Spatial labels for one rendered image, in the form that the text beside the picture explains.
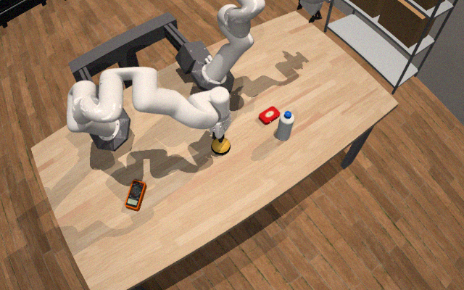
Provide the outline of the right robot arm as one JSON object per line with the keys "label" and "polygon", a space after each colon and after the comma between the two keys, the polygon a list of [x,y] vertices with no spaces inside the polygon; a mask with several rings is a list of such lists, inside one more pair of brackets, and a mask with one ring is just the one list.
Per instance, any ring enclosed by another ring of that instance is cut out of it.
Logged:
{"label": "right robot arm", "polygon": [[[150,67],[124,67],[105,70],[96,86],[89,80],[75,83],[67,95],[67,127],[74,133],[91,133],[110,141],[120,129],[124,80],[132,80],[132,102],[139,112],[169,115],[195,129],[208,129],[228,119],[230,94],[215,87],[190,95],[158,88],[158,73]],[[210,112],[210,113],[208,113]],[[86,119],[87,118],[87,119]],[[85,124],[85,125],[84,125]]]}

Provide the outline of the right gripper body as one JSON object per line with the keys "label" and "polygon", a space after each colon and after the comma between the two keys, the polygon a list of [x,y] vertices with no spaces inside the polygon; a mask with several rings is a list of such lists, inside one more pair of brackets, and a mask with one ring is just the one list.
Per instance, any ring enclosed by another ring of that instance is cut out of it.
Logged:
{"label": "right gripper body", "polygon": [[217,124],[215,126],[210,128],[210,135],[212,135],[212,133],[215,132],[216,138],[218,138],[218,139],[222,138],[224,133],[229,128],[230,124],[231,124],[231,111],[230,111],[230,114],[229,114],[229,117],[228,117],[227,120],[225,120],[223,122],[217,122]]}

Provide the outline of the orange digital multimeter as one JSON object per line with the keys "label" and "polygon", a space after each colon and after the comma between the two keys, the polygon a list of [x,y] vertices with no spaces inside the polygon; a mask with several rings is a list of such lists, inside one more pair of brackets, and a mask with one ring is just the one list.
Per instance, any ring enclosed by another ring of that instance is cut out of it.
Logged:
{"label": "orange digital multimeter", "polygon": [[134,211],[139,211],[146,191],[146,184],[141,181],[133,180],[128,192],[125,206]]}

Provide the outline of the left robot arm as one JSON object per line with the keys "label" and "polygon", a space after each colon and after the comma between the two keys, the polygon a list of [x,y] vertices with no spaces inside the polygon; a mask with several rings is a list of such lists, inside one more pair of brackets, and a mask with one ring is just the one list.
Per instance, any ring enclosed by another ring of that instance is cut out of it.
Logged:
{"label": "left robot arm", "polygon": [[[223,6],[217,13],[219,29],[230,43],[221,46],[217,54],[205,59],[202,68],[204,79],[213,85],[222,85],[226,75],[240,56],[254,44],[250,33],[250,20],[265,8],[265,0],[237,0],[241,7],[234,4]],[[209,60],[209,61],[208,61]]]}

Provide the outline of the white plastic bottle with blue cap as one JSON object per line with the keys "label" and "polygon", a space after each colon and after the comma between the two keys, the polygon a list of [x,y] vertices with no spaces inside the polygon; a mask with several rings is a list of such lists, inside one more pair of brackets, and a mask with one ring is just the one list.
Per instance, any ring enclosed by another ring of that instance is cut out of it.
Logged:
{"label": "white plastic bottle with blue cap", "polygon": [[279,118],[278,129],[276,136],[282,141],[289,139],[291,129],[294,124],[294,116],[290,111],[282,112]]}

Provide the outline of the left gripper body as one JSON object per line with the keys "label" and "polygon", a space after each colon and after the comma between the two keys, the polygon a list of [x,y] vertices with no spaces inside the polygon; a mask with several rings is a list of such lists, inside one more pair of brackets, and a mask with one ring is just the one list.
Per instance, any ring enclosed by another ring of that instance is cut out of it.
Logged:
{"label": "left gripper body", "polygon": [[317,13],[317,11],[321,9],[321,7],[323,6],[323,3],[320,3],[320,4],[309,4],[303,0],[300,0],[299,2],[303,7],[304,9],[311,15],[315,15]]}

